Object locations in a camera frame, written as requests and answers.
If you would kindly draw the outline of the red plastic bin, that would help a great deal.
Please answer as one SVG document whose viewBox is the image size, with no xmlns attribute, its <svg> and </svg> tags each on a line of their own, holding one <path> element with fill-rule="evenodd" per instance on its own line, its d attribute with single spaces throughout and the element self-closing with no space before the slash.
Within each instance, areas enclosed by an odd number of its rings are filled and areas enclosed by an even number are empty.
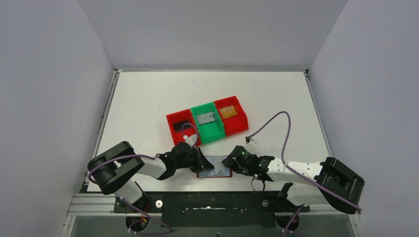
<svg viewBox="0 0 419 237">
<path fill-rule="evenodd" d="M 191 136 L 196 134 L 195 129 L 191 125 L 184 126 L 184 124 L 190 123 L 197 128 L 190 109 L 168 114 L 166 118 L 174 145 L 185 141 L 183 138 L 184 135 Z"/>
<path fill-rule="evenodd" d="M 248 117 L 236 96 L 215 100 L 214 104 L 222 120 L 225 135 L 227 137 L 247 131 L 249 129 Z M 230 105 L 235 107 L 238 114 L 234 117 L 223 119 L 219 109 Z"/>
</svg>

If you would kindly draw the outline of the black card in bin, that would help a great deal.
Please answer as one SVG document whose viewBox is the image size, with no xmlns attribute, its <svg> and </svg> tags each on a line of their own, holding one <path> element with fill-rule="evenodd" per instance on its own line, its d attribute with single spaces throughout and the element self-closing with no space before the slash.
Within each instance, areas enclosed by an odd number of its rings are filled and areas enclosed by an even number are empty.
<svg viewBox="0 0 419 237">
<path fill-rule="evenodd" d="M 183 129 L 189 129 L 191 126 L 189 125 L 189 121 L 188 120 L 183 120 L 183 121 L 179 121 L 179 122 L 175 122 L 173 124 L 173 130 L 174 132 L 181 132 Z"/>
</svg>

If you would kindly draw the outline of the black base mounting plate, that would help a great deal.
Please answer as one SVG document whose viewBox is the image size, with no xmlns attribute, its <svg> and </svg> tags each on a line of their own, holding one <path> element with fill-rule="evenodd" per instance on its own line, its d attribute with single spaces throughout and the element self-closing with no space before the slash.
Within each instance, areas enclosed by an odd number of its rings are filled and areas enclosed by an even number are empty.
<svg viewBox="0 0 419 237">
<path fill-rule="evenodd" d="M 145 200 L 128 206 L 120 198 L 114 212 L 136 214 L 141 209 L 159 217 L 162 227 L 285 226 L 298 206 L 280 191 L 254 192 L 149 192 Z"/>
</svg>

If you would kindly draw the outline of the green plastic bin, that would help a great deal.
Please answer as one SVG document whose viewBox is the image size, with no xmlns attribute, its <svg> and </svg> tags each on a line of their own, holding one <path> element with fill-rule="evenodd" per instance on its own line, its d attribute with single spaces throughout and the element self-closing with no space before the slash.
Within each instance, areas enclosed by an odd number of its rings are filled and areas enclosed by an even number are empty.
<svg viewBox="0 0 419 237">
<path fill-rule="evenodd" d="M 208 144 L 226 137 L 222 120 L 217 112 L 214 102 L 191 107 L 190 110 L 194 117 L 202 144 Z M 196 115 L 208 112 L 213 112 L 216 120 L 214 122 L 199 125 Z"/>
</svg>

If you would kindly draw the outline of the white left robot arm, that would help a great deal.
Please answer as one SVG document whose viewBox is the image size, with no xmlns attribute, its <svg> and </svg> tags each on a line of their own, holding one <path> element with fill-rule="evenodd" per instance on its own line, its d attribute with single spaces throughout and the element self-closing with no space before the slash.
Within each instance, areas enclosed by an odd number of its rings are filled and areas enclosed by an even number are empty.
<svg viewBox="0 0 419 237">
<path fill-rule="evenodd" d="M 200 148 L 193 143 L 180 142 L 171 151 L 154 157 L 137 154 L 127 141 L 122 141 L 93 158 L 87 165 L 88 179 L 99 186 L 102 194 L 114 194 L 135 211 L 146 205 L 142 188 L 132 180 L 134 174 L 142 174 L 157 180 L 172 177 L 179 169 L 193 173 L 213 170 Z"/>
</svg>

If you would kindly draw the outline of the aluminium table edge rail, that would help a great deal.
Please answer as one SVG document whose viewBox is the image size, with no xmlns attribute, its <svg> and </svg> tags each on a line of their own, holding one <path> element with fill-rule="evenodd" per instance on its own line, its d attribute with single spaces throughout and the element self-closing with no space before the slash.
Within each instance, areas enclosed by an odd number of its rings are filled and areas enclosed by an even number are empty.
<svg viewBox="0 0 419 237">
<path fill-rule="evenodd" d="M 104 105 L 103 105 L 103 109 L 102 109 L 102 114 L 101 114 L 100 120 L 99 120 L 98 130 L 96 131 L 96 134 L 95 134 L 95 137 L 94 137 L 93 148 L 92 148 L 91 155 L 88 157 L 88 162 L 91 159 L 93 159 L 98 152 L 98 147 L 100 145 L 100 141 L 101 141 L 101 138 L 102 138 L 104 126 L 106 124 L 109 109 L 110 109 L 110 106 L 111 106 L 111 103 L 112 103 L 112 99 L 113 99 L 113 96 L 114 96 L 114 93 L 115 93 L 115 89 L 116 89 L 118 78 L 119 78 L 119 75 L 120 75 L 121 71 L 122 71 L 122 69 L 118 69 L 118 68 L 114 69 L 114 71 L 113 71 L 113 77 L 111 79 L 110 86 L 109 86 L 108 92 L 107 92 L 106 97 L 105 97 L 105 101 L 104 101 Z"/>
</svg>

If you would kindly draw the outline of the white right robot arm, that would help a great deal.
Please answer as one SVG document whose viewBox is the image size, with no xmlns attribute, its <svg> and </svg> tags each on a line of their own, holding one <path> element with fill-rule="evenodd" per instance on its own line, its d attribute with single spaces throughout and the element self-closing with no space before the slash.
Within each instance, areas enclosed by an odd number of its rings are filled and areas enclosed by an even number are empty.
<svg viewBox="0 0 419 237">
<path fill-rule="evenodd" d="M 319 162 L 284 161 L 274 156 L 257 156 L 236 146 L 222 164 L 237 174 L 263 182 L 289 183 L 288 191 L 278 196 L 278 205 L 285 211 L 309 204 L 329 204 L 346 214 L 362 210 L 359 201 L 365 180 L 333 157 Z"/>
</svg>

